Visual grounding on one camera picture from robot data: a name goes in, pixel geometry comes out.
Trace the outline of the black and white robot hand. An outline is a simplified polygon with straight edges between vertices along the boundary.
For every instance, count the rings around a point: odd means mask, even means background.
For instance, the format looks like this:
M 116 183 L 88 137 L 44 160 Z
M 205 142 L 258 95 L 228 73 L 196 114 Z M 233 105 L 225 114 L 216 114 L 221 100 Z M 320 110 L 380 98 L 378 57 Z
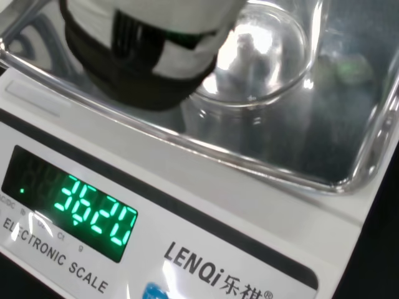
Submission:
M 108 96 L 144 110 L 179 105 L 214 70 L 244 1 L 61 1 L 65 39 Z

